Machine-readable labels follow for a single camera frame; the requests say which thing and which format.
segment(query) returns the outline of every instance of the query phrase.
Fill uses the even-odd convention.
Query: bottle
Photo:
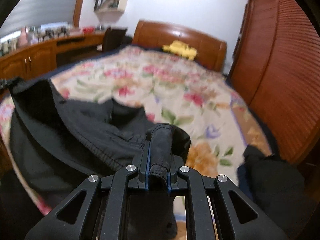
[[[58,38],[58,28],[52,29],[53,37],[52,39],[57,39]]]
[[[51,30],[46,29],[45,30],[45,36],[43,37],[43,41],[48,41],[51,39]]]
[[[61,27],[61,32],[63,33],[63,37],[67,37],[67,28]]]
[[[2,53],[3,56],[9,53],[9,43],[7,41],[5,41],[2,45]]]
[[[8,53],[12,52],[11,40],[8,40]]]
[[[17,49],[18,39],[12,39],[11,40],[11,51],[15,51]]]
[[[18,38],[18,46],[19,46],[19,48],[21,48],[26,45],[28,45],[28,36],[26,33],[26,28],[24,27],[21,29],[21,34]]]
[[[43,32],[43,30],[39,29],[38,30],[38,43],[43,42],[44,36],[45,36],[45,33]]]
[[[29,44],[35,44],[35,43],[38,43],[37,41],[36,41],[36,32],[37,32],[37,30],[36,30],[36,27],[35,26],[32,26],[32,27],[30,27],[30,29],[29,29],[29,32],[28,32],[28,43]]]

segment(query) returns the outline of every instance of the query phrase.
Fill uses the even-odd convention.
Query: cabinet handle
[[[28,72],[28,65],[27,65],[27,60],[26,59],[24,59],[24,63],[26,65],[26,73],[27,73]]]

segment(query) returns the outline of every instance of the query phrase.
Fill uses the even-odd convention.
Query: floral bedspread
[[[150,121],[179,126],[192,142],[186,165],[202,175],[224,174],[237,184],[236,169],[244,161],[248,144],[266,156],[271,154],[260,126],[238,93],[220,73],[193,61],[128,46],[119,54],[81,62],[51,80],[64,98],[102,103],[114,97],[122,104],[144,106]],[[51,208],[24,181],[8,148],[13,109],[11,97],[0,105],[1,136],[21,183],[47,214]],[[184,216],[180,219],[184,223],[184,211],[177,208],[184,205],[178,202],[176,217]],[[185,234],[179,232],[177,239],[185,239]]]

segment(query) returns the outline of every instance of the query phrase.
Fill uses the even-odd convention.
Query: wooden headboard
[[[148,48],[160,48],[173,41],[182,41],[196,48],[196,61],[206,68],[221,70],[226,57],[227,43],[181,25],[140,20],[132,43]]]

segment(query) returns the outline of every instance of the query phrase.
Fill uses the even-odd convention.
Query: white wall
[[[80,26],[128,27],[133,35],[139,19],[181,24],[208,33],[228,44],[225,73],[232,63],[247,0],[128,0],[126,11],[95,14],[95,0],[84,0]]]

